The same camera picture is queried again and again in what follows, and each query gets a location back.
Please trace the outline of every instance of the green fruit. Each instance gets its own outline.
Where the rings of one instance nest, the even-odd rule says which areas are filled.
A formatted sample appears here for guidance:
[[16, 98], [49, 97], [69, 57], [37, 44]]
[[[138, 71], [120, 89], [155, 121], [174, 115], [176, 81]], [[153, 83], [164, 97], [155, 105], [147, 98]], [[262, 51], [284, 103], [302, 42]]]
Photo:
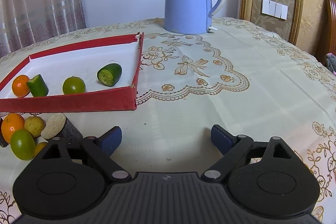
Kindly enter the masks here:
[[34, 156], [35, 142], [25, 129], [18, 129], [13, 133], [10, 146], [14, 155], [21, 160], [30, 160]]
[[47, 146], [47, 144], [47, 142], [38, 143], [37, 146], [35, 146], [34, 157], [36, 157], [36, 155], [40, 153], [43, 147]]
[[108, 64], [97, 72], [98, 80], [107, 86], [114, 86], [120, 79], [121, 66], [117, 63]]
[[32, 79], [27, 81], [30, 93], [33, 97], [47, 96], [49, 89], [45, 84], [41, 75], [36, 75]]
[[63, 83], [63, 93], [64, 94], [75, 94], [85, 92], [84, 81], [76, 76], [69, 77]]
[[25, 120], [25, 130], [27, 130], [34, 138], [41, 135], [45, 128], [45, 122], [41, 117], [31, 116]]

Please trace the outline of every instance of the wooden chair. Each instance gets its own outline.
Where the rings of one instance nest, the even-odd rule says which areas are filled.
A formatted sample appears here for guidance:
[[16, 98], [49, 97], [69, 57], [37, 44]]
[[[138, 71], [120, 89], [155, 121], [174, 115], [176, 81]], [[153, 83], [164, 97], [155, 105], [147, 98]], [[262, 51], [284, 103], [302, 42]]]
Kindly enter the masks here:
[[316, 59], [325, 65], [325, 56], [331, 52], [336, 55], [336, 0], [325, 0], [327, 18], [315, 53]]

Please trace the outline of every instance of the table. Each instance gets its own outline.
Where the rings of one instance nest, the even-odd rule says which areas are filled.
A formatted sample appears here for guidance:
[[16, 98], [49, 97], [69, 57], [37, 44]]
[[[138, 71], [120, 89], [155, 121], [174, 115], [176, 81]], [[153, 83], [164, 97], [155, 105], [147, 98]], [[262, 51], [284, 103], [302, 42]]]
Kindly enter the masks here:
[[[209, 138], [214, 124], [255, 141], [280, 136], [320, 183], [313, 215], [335, 223], [336, 77], [313, 56], [247, 21], [214, 19], [218, 30], [202, 35], [172, 34], [162, 26], [162, 19], [150, 19], [53, 37], [3, 57], [0, 78], [34, 52], [144, 32], [137, 109], [66, 113], [83, 136], [120, 126], [123, 140], [112, 159], [132, 175], [201, 173], [221, 157]], [[20, 215], [11, 189], [27, 164], [9, 146], [0, 148], [0, 223]]]

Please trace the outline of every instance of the yam piece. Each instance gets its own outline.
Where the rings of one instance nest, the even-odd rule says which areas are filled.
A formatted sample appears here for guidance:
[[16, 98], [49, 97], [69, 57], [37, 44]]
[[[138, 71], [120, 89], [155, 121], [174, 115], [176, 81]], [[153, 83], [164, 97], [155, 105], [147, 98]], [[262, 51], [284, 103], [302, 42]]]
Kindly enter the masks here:
[[[2, 118], [0, 117], [0, 128], [1, 128], [1, 124], [2, 124]], [[3, 138], [2, 134], [1, 134], [1, 130], [0, 130], [0, 146], [1, 147], [6, 147], [7, 145], [8, 145], [8, 143]]]
[[60, 137], [67, 143], [78, 142], [83, 139], [83, 135], [63, 113], [55, 113], [46, 120], [41, 136], [46, 140]]

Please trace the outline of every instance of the green tomato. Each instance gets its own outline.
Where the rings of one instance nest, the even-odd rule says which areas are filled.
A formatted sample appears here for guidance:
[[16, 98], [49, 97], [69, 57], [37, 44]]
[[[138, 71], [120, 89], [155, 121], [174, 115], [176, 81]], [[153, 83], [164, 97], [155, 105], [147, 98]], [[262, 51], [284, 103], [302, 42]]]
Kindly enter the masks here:
[[30, 160], [34, 156], [35, 142], [25, 129], [18, 129], [13, 133], [10, 146], [14, 155], [21, 160]]
[[63, 83], [63, 93], [64, 94], [75, 94], [85, 92], [84, 81], [76, 76], [69, 77]]

